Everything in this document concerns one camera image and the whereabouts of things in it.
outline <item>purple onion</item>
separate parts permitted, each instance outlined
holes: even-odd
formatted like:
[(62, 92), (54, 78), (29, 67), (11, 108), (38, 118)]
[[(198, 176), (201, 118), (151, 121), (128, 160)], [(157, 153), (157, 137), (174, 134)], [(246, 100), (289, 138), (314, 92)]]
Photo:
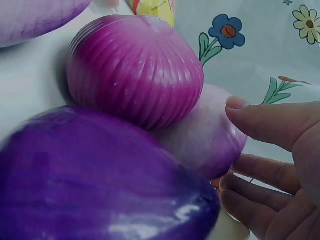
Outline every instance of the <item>purple onion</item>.
[(226, 114), (225, 90), (205, 84), (192, 112), (179, 124), (152, 134), (179, 163), (209, 179), (228, 172), (245, 147), (247, 136)]
[(67, 58), (72, 97), (146, 130), (179, 122), (204, 84), (198, 57), (167, 22), (112, 15), (85, 26)]
[(209, 181), (141, 129), (62, 107), (0, 151), (2, 240), (204, 240), (220, 206)]
[(82, 13), (91, 0), (2, 0), (0, 48), (56, 30)]

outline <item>fingernail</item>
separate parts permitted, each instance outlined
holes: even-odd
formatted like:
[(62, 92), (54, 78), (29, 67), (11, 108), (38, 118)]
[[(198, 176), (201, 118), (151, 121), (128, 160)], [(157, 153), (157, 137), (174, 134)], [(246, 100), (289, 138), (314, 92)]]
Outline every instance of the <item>fingernail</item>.
[(237, 96), (231, 96), (226, 100), (226, 106), (231, 109), (239, 110), (250, 105), (252, 104)]

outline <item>green leaf print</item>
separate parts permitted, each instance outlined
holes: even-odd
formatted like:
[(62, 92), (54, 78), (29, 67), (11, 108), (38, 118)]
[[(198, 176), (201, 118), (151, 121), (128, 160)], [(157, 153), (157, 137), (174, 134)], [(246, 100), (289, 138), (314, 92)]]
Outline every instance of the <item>green leaf print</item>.
[(214, 56), (218, 55), (222, 51), (221, 46), (216, 46), (212, 48), (207, 54), (201, 59), (202, 66), (204, 67), (205, 64), (212, 59)]
[(199, 53), (199, 59), (202, 58), (204, 55), (206, 49), (209, 47), (209, 37), (206, 33), (201, 33), (199, 36), (199, 44), (200, 44), (200, 53)]
[(293, 80), (287, 77), (278, 77), (281, 80), (281, 84), (278, 86), (278, 81), (274, 77), (270, 77), (270, 85), (268, 92), (265, 95), (264, 101), (262, 104), (274, 104), (281, 100), (287, 99), (291, 97), (291, 93), (281, 93), (283, 91), (295, 88), (302, 87), (302, 85), (292, 83)]

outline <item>white spot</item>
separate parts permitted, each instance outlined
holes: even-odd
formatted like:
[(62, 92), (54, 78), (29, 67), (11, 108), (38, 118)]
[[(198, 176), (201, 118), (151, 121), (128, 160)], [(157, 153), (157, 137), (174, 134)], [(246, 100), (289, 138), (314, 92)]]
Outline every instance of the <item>white spot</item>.
[(147, 240), (159, 234), (159, 229), (145, 224), (116, 224), (109, 227), (111, 233), (125, 234), (133, 239)]
[(192, 211), (199, 211), (200, 210), (200, 207), (199, 206), (196, 206), (196, 205), (186, 205), (186, 206), (183, 206), (182, 208), (178, 209), (176, 211), (176, 216), (183, 222), (186, 222), (189, 220), (189, 214), (192, 212)]

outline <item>onion skin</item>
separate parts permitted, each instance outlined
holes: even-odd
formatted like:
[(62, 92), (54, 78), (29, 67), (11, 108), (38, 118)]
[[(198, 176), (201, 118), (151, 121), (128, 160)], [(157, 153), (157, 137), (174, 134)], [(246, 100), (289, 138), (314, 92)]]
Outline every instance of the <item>onion skin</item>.
[(56, 30), (81, 14), (90, 3), (91, 0), (2, 0), (0, 48)]
[(204, 240), (209, 181), (147, 132), (90, 109), (36, 116), (0, 151), (0, 239)]
[(152, 134), (183, 166), (210, 180), (220, 178), (239, 159), (247, 141), (227, 117), (230, 96), (205, 84), (199, 102), (186, 118)]
[(198, 57), (184, 38), (155, 16), (111, 15), (73, 39), (66, 73), (80, 105), (145, 130), (179, 122), (196, 105), (204, 84)]

